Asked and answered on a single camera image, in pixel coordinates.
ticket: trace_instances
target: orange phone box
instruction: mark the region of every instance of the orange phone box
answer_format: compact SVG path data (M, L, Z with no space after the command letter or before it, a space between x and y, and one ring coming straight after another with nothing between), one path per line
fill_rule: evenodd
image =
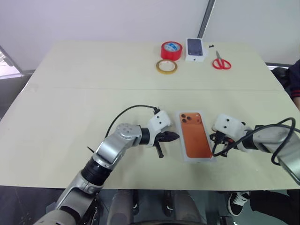
M178 111L176 114L184 161L215 160L211 153L209 135L203 122L203 113L201 111Z

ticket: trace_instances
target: tape roll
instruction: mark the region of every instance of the tape roll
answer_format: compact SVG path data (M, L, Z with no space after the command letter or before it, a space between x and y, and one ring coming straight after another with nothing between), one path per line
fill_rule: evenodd
M161 45L160 56L164 60L176 61L180 58L182 45L175 41L167 41Z
M162 68L164 64L167 65L167 69ZM177 70L177 64L172 60L160 60L156 63L156 69L162 74L173 74Z

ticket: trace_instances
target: black sneaker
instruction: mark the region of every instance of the black sneaker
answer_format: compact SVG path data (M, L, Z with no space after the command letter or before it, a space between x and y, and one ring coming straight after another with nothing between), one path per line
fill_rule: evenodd
M249 199L249 192L233 192L228 199L228 211L231 215L238 216Z

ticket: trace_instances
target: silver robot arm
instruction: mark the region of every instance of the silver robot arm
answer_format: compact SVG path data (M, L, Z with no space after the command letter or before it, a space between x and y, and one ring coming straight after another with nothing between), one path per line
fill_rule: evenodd
M283 148L277 151L279 146L285 142L290 132L290 127L282 124L272 124L264 127L256 126L255 130L257 132L253 132L254 130L246 126L245 122L221 114L215 121L212 130L216 132L210 136L215 145L220 143L226 144L222 150L224 151L223 153L214 154L213 151L215 156L222 155L226 157L230 145L232 146L232 141L237 143L236 147L243 152L261 150L271 153L273 154L272 161L277 157L278 164L275 164L282 166L300 185L300 138L293 132Z
M118 125L61 194L56 209L44 215L34 225L76 225L81 222L125 151L139 144L157 147L159 141L169 142L179 138L176 133L165 131L170 125L171 120L165 111L158 112L149 121L147 128L127 123Z

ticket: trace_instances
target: red scissors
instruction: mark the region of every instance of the red scissors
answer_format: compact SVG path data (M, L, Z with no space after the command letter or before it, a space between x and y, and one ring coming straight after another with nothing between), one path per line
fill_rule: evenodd
M230 62L222 59L220 54L218 53L218 51L216 51L216 53L217 53L217 58L215 60L213 60L212 66L215 69L230 69L231 68Z

